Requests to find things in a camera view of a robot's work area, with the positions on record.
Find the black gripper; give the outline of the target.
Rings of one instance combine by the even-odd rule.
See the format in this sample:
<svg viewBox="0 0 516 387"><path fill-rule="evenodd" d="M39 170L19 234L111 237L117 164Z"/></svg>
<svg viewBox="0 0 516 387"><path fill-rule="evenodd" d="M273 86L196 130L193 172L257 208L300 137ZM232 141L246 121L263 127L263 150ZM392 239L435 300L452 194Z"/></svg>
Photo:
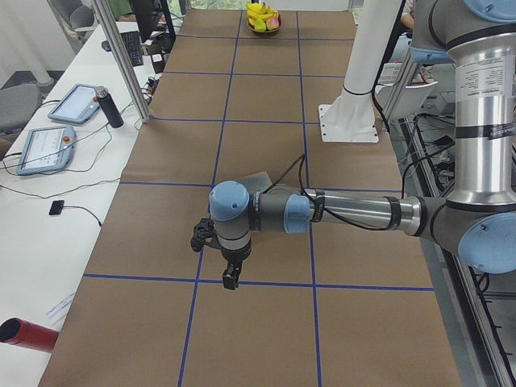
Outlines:
<svg viewBox="0 0 516 387"><path fill-rule="evenodd" d="M237 289L239 287L239 267L250 256L252 252L252 241L249 240L242 248L231 250L222 248L223 258L228 262L223 272L223 287L225 289Z"/></svg>

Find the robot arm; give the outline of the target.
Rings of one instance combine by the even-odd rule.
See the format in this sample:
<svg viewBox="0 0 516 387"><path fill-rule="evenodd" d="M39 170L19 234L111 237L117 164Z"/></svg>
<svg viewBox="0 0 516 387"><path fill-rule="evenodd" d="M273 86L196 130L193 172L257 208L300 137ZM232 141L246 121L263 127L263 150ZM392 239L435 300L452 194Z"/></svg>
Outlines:
<svg viewBox="0 0 516 387"><path fill-rule="evenodd" d="M251 193L238 181L210 191L210 216L192 248L219 250L223 285L236 289L252 233L302 233L337 222L369 231L422 237L486 273L515 268L515 4L512 1L418 1L410 47L422 64L455 66L455 180L445 198L373 197L275 182Z"/></svg>

